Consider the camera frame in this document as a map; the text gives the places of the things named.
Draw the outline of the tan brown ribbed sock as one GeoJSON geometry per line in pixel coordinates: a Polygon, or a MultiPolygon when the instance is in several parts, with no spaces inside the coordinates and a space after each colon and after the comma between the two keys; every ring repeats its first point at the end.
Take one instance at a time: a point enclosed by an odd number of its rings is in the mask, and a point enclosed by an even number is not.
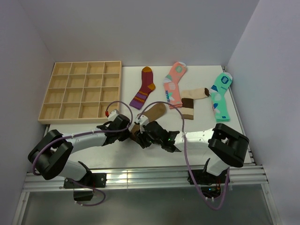
{"type": "MultiPolygon", "coordinates": [[[[148,117],[149,122],[155,121],[161,118],[166,113],[166,106],[163,103],[156,103],[150,109],[143,113],[143,116],[148,117]]],[[[130,139],[136,141],[135,132],[140,129],[139,124],[134,124],[131,129],[130,139]]]]}

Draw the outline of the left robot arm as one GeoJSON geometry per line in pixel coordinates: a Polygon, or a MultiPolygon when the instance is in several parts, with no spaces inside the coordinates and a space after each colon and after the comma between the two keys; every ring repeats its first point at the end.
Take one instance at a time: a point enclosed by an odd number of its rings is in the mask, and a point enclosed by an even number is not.
{"type": "Polygon", "coordinates": [[[38,171],[45,180],[57,176],[65,177],[77,187],[94,187],[97,179],[83,162],[73,162],[69,156],[91,147],[113,144],[116,140],[126,140],[130,119],[122,114],[110,116],[103,125],[94,130],[76,135],[64,135],[58,130],[49,131],[29,153],[32,171],[38,171]]]}

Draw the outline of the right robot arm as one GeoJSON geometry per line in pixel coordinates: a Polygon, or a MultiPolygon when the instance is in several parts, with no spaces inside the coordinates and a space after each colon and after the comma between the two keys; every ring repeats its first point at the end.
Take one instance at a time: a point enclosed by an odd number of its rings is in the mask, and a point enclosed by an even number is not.
{"type": "Polygon", "coordinates": [[[184,133],[167,131],[152,121],[135,132],[135,139],[143,149],[156,144],[170,153],[212,151],[213,155],[207,159],[203,171],[203,178],[209,183],[214,182],[229,167],[241,168],[249,144],[246,136],[223,123],[208,130],[184,133]]]}

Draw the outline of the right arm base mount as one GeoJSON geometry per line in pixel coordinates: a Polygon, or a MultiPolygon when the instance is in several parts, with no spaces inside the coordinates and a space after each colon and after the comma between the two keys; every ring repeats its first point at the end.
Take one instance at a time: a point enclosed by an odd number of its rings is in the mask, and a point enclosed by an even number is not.
{"type": "Polygon", "coordinates": [[[192,170],[194,179],[198,185],[214,185],[225,183],[227,170],[221,172],[219,176],[204,172],[203,169],[192,170]]]}

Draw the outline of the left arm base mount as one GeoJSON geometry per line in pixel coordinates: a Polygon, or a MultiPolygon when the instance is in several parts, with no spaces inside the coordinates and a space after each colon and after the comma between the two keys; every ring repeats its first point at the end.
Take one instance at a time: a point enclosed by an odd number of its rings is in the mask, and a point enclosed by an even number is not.
{"type": "Polygon", "coordinates": [[[73,199],[77,202],[87,202],[92,200],[96,193],[103,194],[102,190],[106,186],[106,173],[90,173],[85,175],[81,180],[74,181],[65,178],[63,188],[73,189],[73,199]]]}

